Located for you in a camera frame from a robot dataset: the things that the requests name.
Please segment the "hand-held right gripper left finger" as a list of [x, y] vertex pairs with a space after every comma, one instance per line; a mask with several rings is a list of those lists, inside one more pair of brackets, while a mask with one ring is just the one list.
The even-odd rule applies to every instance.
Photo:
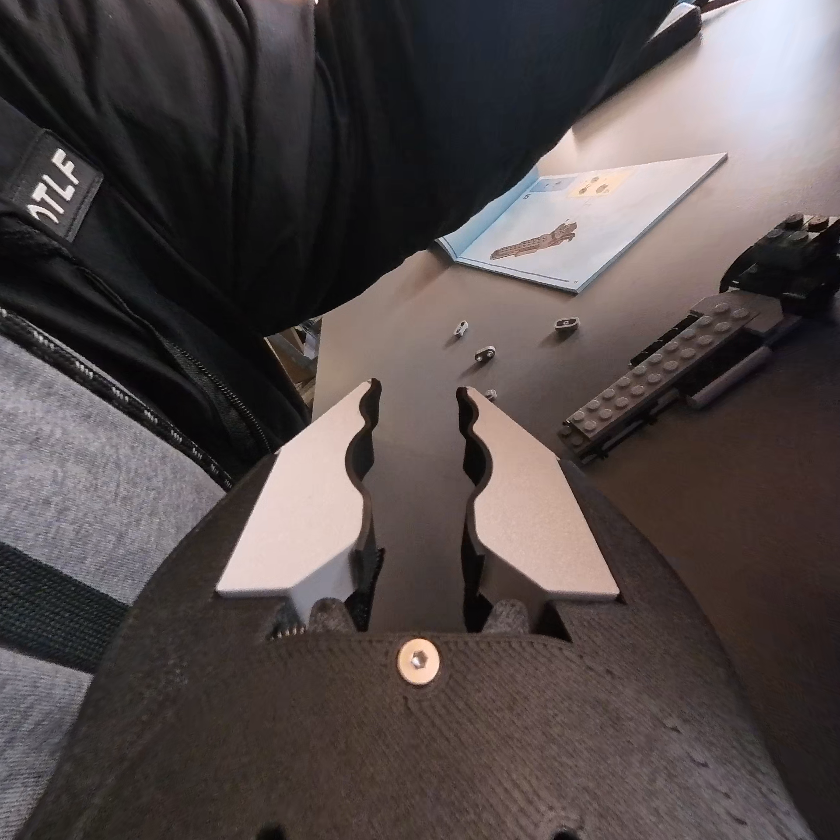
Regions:
[[374, 463], [382, 384], [363, 381], [277, 452], [216, 593], [279, 596], [299, 618], [324, 598], [370, 625], [383, 552], [363, 480]]

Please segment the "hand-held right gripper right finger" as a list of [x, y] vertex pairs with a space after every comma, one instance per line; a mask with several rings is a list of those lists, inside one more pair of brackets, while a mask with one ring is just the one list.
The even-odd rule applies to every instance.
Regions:
[[456, 392], [463, 467], [474, 488], [461, 544], [464, 621], [479, 632], [503, 601], [532, 632], [560, 632], [556, 602], [621, 595], [557, 455], [471, 386]]

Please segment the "person's left forearm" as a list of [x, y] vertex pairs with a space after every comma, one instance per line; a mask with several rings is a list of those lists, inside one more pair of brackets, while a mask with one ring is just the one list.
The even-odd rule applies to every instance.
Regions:
[[261, 334], [361, 294], [514, 186], [673, 2], [291, 2], [255, 13]]

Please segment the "grey desk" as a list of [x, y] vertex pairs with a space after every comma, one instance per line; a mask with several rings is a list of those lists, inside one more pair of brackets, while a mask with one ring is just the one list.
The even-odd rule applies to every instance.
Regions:
[[[579, 295], [434, 249], [324, 316], [315, 415], [367, 378], [383, 388], [365, 482], [385, 547], [371, 629], [463, 628], [458, 386], [495, 389], [563, 452], [562, 421], [715, 293], [744, 249], [792, 213], [838, 215], [838, 26], [834, 1], [725, 7], [575, 124], [541, 173], [728, 153]], [[555, 332], [572, 317], [576, 332]], [[476, 363], [489, 344], [496, 358]], [[837, 315], [803, 322], [708, 408], [671, 407], [585, 472], [691, 589], [798, 807], [838, 838]]]

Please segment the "grey black brick model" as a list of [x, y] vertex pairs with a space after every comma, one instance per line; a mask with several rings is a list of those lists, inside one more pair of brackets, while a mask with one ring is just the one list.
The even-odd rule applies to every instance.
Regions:
[[677, 402], [700, 410], [758, 370], [838, 293], [839, 218], [794, 213], [733, 261], [718, 293], [637, 353], [627, 371], [564, 422], [582, 463], [604, 458]]

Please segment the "person's grey pants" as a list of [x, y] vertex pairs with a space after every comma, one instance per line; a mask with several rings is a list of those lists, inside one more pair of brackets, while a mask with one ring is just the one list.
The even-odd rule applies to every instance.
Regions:
[[[224, 496], [199, 465], [2, 338], [2, 543], [131, 605]], [[2, 642], [1, 826], [53, 774], [91, 676]]]

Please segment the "light blue instruction booklet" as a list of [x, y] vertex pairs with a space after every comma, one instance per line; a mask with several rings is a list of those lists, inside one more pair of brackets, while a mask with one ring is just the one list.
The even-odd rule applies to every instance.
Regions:
[[575, 295], [727, 158], [545, 176], [533, 168], [437, 244], [456, 264]]

